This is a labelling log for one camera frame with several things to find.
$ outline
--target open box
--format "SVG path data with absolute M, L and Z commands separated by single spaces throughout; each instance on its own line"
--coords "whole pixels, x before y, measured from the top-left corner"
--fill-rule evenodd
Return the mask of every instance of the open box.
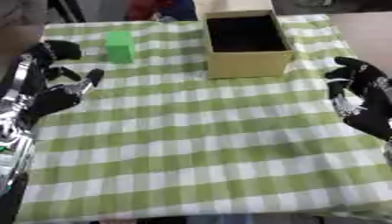
M 223 11 L 205 17 L 208 76 L 280 76 L 293 51 L 272 10 Z

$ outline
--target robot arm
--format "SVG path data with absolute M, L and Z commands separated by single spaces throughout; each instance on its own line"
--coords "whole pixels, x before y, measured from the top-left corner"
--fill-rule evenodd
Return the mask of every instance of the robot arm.
M 10 65 L 0 82 L 0 207 L 11 207 L 16 201 L 15 214 L 18 211 L 18 197 L 23 195 L 20 190 L 25 189 L 26 172 L 34 155 L 32 128 L 37 121 L 79 104 L 83 95 L 96 87 L 104 75 L 102 70 L 95 69 L 82 80 L 69 69 L 50 67 L 56 60 L 80 58 L 81 50 L 74 43 L 55 40 L 38 43 Z M 78 82 L 48 87 L 48 81 L 61 75 Z

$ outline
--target plaid tablecloth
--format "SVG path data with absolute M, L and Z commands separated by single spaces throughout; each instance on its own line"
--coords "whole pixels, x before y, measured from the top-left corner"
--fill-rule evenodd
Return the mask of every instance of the plaid tablecloth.
M 325 15 L 280 21 L 296 50 L 285 74 L 227 80 L 207 78 L 198 22 L 48 25 L 48 39 L 83 48 L 63 64 L 106 77 L 41 123 L 18 221 L 392 211 L 382 143 L 326 99 L 324 73 L 353 55 L 347 43 Z M 107 62 L 114 30 L 132 32 L 133 64 Z

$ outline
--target red clothing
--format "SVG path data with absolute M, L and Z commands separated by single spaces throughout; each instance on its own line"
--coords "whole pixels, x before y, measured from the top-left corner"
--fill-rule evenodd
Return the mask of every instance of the red clothing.
M 172 0 L 130 0 L 127 16 L 129 20 L 150 20 L 162 7 L 172 4 Z

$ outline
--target green cube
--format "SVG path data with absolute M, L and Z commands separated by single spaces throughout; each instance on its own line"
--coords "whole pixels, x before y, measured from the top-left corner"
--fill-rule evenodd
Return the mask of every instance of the green cube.
M 108 59 L 113 63 L 132 63 L 135 56 L 135 42 L 130 31 L 112 31 L 106 37 Z

